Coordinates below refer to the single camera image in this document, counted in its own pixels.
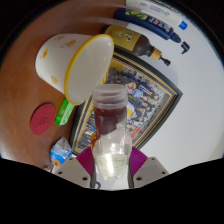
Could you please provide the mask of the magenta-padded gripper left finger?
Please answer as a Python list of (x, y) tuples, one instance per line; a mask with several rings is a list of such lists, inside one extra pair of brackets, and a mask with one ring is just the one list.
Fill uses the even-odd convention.
[(55, 175), (84, 188), (96, 185), (95, 163), (91, 148), (86, 148), (77, 157), (69, 157)]

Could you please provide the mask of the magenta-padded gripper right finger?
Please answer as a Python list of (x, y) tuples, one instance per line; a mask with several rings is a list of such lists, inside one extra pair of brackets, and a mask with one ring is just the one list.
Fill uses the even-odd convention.
[(147, 157), (135, 147), (130, 154), (128, 169), (130, 189), (143, 187), (169, 174), (156, 157)]

